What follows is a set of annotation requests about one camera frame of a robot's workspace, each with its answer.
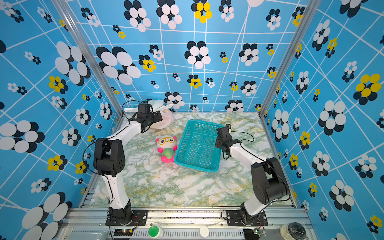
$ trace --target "teal plastic basket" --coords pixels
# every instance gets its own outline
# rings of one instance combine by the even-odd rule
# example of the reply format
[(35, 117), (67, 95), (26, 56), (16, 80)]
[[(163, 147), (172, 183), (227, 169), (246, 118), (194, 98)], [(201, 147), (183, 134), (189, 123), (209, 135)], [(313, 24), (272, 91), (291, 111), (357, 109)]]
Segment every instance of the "teal plastic basket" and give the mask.
[(174, 162), (204, 172), (217, 172), (221, 149), (215, 147), (221, 124), (191, 119), (185, 126)]

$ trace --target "white plastic bag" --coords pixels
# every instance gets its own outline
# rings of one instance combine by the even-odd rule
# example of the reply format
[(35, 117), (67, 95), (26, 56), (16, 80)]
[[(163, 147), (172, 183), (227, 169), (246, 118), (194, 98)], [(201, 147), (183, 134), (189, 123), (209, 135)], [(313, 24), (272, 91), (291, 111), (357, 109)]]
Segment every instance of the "white plastic bag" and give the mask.
[[(173, 121), (175, 121), (172, 112), (169, 110), (173, 106), (173, 103), (163, 105), (163, 100), (150, 100), (148, 101), (148, 103), (152, 105), (154, 112), (160, 111), (161, 117), (163, 118), (162, 121), (152, 124), (152, 128), (163, 129), (165, 127), (168, 127), (173, 123)], [(124, 108), (124, 112), (135, 113), (137, 112), (137, 109), (138, 108)]]

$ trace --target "blue patterned wall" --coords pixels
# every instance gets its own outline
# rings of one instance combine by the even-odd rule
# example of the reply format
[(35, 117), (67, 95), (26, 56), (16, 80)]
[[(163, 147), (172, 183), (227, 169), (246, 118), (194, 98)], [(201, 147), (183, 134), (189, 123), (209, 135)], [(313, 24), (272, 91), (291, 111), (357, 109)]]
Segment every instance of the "blue patterned wall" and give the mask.
[(209, 112), (256, 110), (308, 0), (67, 3), (120, 104)]
[(83, 150), (115, 111), (51, 1), (0, 10), (0, 239), (52, 239), (91, 178)]
[(383, 12), (321, 1), (263, 116), (319, 239), (384, 239)]

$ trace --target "marble tabletop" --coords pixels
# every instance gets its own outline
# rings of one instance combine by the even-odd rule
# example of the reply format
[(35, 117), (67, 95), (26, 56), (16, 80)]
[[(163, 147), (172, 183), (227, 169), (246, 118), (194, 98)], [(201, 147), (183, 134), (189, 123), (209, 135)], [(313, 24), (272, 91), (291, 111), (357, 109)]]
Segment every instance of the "marble tabletop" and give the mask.
[[(252, 179), (239, 161), (221, 157), (217, 172), (202, 172), (163, 163), (155, 140), (162, 135), (177, 137), (177, 145), (190, 119), (231, 124), (233, 131), (252, 134), (254, 142), (244, 142), (261, 156), (272, 157), (257, 113), (174, 113), (175, 121), (162, 130), (149, 129), (124, 146), (126, 165), (122, 171), (124, 186), (132, 207), (239, 206), (249, 199)], [(250, 139), (247, 134), (232, 133), (233, 138)], [(108, 192), (100, 178), (89, 207), (108, 207)]]

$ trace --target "plush toy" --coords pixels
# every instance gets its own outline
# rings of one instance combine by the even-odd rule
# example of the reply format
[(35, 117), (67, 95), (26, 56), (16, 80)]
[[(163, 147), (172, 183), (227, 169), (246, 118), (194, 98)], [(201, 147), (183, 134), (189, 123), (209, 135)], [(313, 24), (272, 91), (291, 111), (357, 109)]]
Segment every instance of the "plush toy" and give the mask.
[(173, 162), (173, 157), (177, 149), (176, 140), (176, 137), (170, 135), (156, 139), (157, 151), (162, 153), (162, 162)]

